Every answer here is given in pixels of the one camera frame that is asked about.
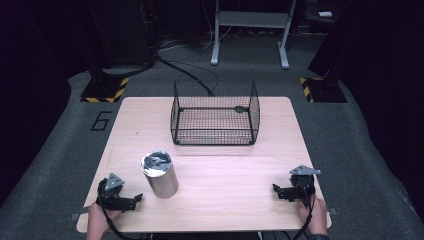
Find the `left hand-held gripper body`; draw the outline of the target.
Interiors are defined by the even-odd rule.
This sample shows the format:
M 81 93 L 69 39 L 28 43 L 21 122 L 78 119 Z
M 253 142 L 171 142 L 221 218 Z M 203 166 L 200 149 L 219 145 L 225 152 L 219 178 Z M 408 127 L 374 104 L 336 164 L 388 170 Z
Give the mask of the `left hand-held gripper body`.
M 110 173 L 108 178 L 98 184 L 96 203 L 106 210 L 126 211 L 125 205 L 134 201 L 120 196 L 123 185 L 124 181 L 120 177 Z

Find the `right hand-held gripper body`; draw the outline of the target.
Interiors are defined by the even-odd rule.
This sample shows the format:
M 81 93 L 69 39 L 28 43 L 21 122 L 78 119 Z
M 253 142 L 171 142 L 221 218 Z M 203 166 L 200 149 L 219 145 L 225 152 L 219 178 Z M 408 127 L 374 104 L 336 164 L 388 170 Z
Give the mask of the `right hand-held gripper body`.
M 311 196 L 316 192 L 315 189 L 315 176 L 320 175 L 321 171 L 305 165 L 290 170 L 290 182 L 293 187 L 292 196 L 289 198 L 290 202 L 294 200 L 301 200 L 305 207 L 311 206 Z

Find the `person's left hand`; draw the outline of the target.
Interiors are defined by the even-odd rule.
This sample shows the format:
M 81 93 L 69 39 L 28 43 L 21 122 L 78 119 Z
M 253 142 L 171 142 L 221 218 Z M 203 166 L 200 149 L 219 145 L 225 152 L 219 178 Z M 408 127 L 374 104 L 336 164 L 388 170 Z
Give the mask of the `person's left hand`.
M 88 225 L 86 240 L 103 240 L 106 232 L 110 230 L 102 208 L 92 203 L 88 209 Z

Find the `person's right hand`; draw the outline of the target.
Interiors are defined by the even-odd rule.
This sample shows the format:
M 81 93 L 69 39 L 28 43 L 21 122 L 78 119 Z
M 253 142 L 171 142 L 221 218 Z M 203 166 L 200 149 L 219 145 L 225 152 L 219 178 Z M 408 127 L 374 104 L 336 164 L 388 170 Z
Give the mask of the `person's right hand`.
M 303 202 L 298 203 L 298 214 L 303 222 L 306 222 L 309 216 L 309 210 L 303 205 Z M 327 207 L 325 202 L 314 196 L 312 217 L 308 224 L 308 230 L 312 235 L 328 235 L 327 230 Z

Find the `silver metal can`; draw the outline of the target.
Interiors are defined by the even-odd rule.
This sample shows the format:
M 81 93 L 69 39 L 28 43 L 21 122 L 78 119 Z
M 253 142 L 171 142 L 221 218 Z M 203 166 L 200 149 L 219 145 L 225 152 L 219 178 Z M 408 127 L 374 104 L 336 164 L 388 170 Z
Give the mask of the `silver metal can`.
M 156 197 L 170 198 L 178 191 L 175 168 L 167 152 L 157 150 L 146 154 L 141 160 L 141 170 Z

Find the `black base with hazard tape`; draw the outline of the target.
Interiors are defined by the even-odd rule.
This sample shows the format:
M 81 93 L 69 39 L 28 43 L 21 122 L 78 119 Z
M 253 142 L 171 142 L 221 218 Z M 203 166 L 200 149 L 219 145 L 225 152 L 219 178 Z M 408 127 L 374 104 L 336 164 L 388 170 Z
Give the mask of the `black base with hazard tape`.
M 81 102 L 117 102 L 124 93 L 129 77 L 109 74 L 102 70 L 90 71 L 90 81 L 81 93 Z
M 300 83 L 306 100 L 311 103 L 346 103 L 347 99 L 338 83 L 323 78 L 301 77 Z

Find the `white metal stand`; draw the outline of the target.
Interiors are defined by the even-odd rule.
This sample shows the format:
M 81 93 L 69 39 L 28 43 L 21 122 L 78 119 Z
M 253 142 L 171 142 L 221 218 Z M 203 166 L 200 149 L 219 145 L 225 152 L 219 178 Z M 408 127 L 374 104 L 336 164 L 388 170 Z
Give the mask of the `white metal stand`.
M 283 36 L 277 43 L 280 56 L 281 67 L 285 70 L 289 68 L 286 43 L 290 32 L 292 19 L 297 0 L 290 0 L 290 8 L 287 13 L 266 13 L 266 12 L 239 12 L 224 11 L 220 9 L 220 0 L 215 0 L 215 21 L 214 21 L 214 45 L 210 63 L 216 66 L 219 62 L 220 51 L 220 27 L 256 27 L 283 29 Z

